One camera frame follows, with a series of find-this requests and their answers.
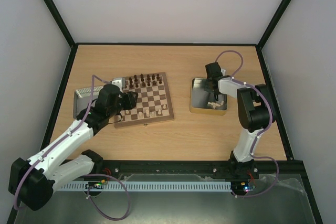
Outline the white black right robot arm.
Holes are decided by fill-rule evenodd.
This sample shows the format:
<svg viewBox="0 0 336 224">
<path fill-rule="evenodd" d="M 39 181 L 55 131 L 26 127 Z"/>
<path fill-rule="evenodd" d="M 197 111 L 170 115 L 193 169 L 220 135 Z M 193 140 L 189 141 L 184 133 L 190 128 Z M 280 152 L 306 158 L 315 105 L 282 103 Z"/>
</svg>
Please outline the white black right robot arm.
<svg viewBox="0 0 336 224">
<path fill-rule="evenodd" d="M 242 131 L 238 144 L 230 154 L 228 170 L 236 178 L 242 177 L 247 171 L 252 172 L 256 146 L 265 131 L 274 122 L 272 107 L 267 100 L 266 85 L 251 85 L 225 76 L 218 62 L 209 63 L 206 69 L 205 90 L 212 93 L 214 103 L 219 106 L 220 95 L 228 95 L 237 99 L 238 119 Z"/>
</svg>

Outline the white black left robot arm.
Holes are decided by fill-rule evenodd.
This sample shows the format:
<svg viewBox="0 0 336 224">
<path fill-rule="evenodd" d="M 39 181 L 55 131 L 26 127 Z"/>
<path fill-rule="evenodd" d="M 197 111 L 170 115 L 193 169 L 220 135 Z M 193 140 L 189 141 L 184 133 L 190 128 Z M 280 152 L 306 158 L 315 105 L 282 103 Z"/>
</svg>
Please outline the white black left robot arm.
<svg viewBox="0 0 336 224">
<path fill-rule="evenodd" d="M 10 168 L 8 190 L 14 195 L 13 206 L 19 210 L 18 201 L 36 211 L 42 208 L 54 192 L 70 181 L 88 175 L 95 167 L 96 153 L 81 154 L 74 160 L 64 160 L 81 144 L 94 137 L 108 125 L 110 118 L 122 110 L 131 110 L 137 104 L 138 94 L 124 93 L 122 85 L 106 84 L 95 101 L 90 101 L 60 137 L 37 154 L 24 160 L 18 158 Z"/>
</svg>

